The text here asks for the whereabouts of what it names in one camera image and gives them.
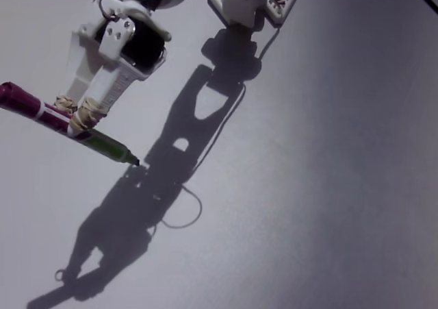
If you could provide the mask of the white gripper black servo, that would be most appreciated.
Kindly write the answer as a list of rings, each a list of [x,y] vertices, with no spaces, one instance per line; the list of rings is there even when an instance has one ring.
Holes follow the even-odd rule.
[[[164,59],[170,33],[136,0],[95,0],[89,19],[72,32],[66,85],[56,107],[71,117],[68,135],[96,127],[136,80]]]

